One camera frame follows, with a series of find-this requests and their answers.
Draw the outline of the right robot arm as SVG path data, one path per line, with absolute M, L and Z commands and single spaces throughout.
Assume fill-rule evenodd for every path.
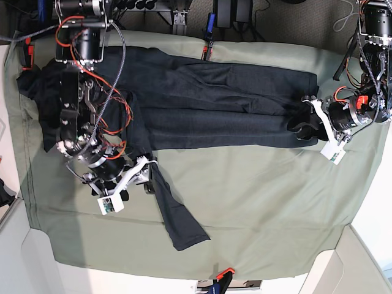
M 142 184 L 153 194 L 148 164 L 136 171 L 124 155 L 126 142 L 112 143 L 107 135 L 124 131 L 132 118 L 120 92 L 95 73 L 102 62 L 106 33 L 112 26 L 119 1 L 55 1 L 59 26 L 55 32 L 61 74 L 60 127 L 57 149 L 68 158 L 67 169 L 94 194 L 110 202 L 115 195 L 126 201 L 130 183 Z

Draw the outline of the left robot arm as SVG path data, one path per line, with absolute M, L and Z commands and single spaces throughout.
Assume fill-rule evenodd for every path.
M 346 74 L 349 86 L 332 96 L 304 96 L 307 110 L 288 124 L 300 140 L 318 138 L 341 151 L 356 134 L 391 120 L 391 1 L 358 1 L 351 44 L 333 75 Z

